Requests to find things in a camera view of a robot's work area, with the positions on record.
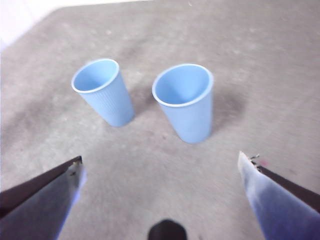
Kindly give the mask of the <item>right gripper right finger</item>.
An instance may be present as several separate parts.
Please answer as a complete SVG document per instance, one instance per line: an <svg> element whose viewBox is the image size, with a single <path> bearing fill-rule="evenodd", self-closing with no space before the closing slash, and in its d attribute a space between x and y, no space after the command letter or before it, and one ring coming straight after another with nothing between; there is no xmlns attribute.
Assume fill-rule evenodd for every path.
<svg viewBox="0 0 320 240"><path fill-rule="evenodd" d="M267 240L318 240L320 195L259 165L239 152L244 191Z"/></svg>

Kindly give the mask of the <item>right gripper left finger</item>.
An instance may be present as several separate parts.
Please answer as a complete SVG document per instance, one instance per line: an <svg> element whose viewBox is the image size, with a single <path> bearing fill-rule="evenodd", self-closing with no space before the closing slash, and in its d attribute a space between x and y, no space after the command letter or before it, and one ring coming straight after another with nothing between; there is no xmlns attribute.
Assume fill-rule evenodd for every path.
<svg viewBox="0 0 320 240"><path fill-rule="evenodd" d="M81 156L0 194L2 240L56 240L86 181Z"/></svg>

